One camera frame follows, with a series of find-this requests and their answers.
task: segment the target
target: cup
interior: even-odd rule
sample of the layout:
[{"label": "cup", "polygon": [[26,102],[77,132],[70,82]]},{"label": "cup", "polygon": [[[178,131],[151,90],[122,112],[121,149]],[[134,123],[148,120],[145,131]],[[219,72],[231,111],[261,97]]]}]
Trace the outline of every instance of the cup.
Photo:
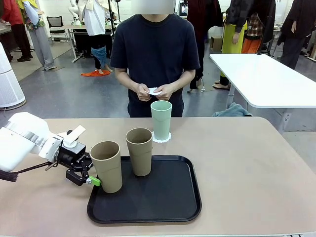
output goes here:
[{"label": "cup", "polygon": [[152,170],[152,132],[146,128],[135,128],[126,134],[126,142],[134,174],[146,176]]},{"label": "cup", "polygon": [[172,104],[168,101],[158,100],[151,104],[154,120],[154,136],[164,141],[169,137]]},{"label": "cup", "polygon": [[90,150],[93,165],[107,193],[115,193],[122,187],[120,148],[116,142],[105,141],[94,145]]}]

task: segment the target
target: black chair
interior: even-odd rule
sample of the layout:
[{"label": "black chair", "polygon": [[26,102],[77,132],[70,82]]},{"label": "black chair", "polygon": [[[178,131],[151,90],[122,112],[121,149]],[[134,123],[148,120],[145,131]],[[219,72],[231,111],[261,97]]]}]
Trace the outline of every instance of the black chair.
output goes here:
[{"label": "black chair", "polygon": [[[58,16],[58,17],[49,17],[47,16],[47,21],[48,21],[48,25],[49,25],[49,32],[51,34],[54,34],[54,35],[60,35],[60,34],[64,34],[65,37],[66,37],[66,41],[67,43],[68,42],[68,37],[67,37],[67,34],[66,34],[66,31],[65,30],[52,30],[53,27],[63,27],[64,24],[63,24],[63,17],[62,16]],[[53,38],[53,35],[51,35],[51,44],[53,45],[53,42],[54,42],[54,38]]]}]

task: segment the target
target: hand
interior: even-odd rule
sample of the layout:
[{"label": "hand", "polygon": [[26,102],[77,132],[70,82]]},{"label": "hand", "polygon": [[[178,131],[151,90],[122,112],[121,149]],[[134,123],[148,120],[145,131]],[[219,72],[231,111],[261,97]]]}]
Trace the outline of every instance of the hand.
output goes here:
[{"label": "hand", "polygon": [[150,96],[150,94],[148,94],[147,92],[150,92],[148,87],[145,84],[138,84],[135,88],[135,92],[138,96],[138,99],[140,101],[150,101],[152,98]]},{"label": "hand", "polygon": [[293,25],[292,25],[292,33],[294,34],[294,32],[296,31],[296,26],[297,26],[297,22],[294,21]]},{"label": "hand", "polygon": [[237,44],[239,41],[239,35],[240,33],[235,32],[234,36],[233,36],[233,44]]},{"label": "hand", "polygon": [[154,92],[160,92],[161,94],[156,95],[157,99],[159,100],[166,100],[168,101],[172,94],[176,91],[175,86],[173,84],[162,85],[161,87],[157,88]]}]

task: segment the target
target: black shoe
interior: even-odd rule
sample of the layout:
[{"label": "black shoe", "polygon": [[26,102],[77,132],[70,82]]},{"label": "black shoe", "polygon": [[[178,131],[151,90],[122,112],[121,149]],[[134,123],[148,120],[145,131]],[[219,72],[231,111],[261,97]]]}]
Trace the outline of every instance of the black shoe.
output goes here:
[{"label": "black shoe", "polygon": [[30,58],[27,58],[27,57],[21,57],[21,58],[18,58],[17,61],[20,63],[20,62],[27,62],[27,61],[30,61],[31,59]]}]

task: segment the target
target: brown cup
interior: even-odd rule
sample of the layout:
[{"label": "brown cup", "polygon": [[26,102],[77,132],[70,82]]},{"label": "brown cup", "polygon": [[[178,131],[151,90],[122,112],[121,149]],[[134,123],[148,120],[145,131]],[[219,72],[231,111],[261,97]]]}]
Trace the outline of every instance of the brown cup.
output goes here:
[{"label": "brown cup", "polygon": [[107,193],[115,193],[122,187],[120,148],[116,142],[105,141],[94,145],[90,150],[93,165]]},{"label": "brown cup", "polygon": [[146,176],[152,170],[152,132],[146,128],[135,128],[126,135],[127,147],[134,174]]}]

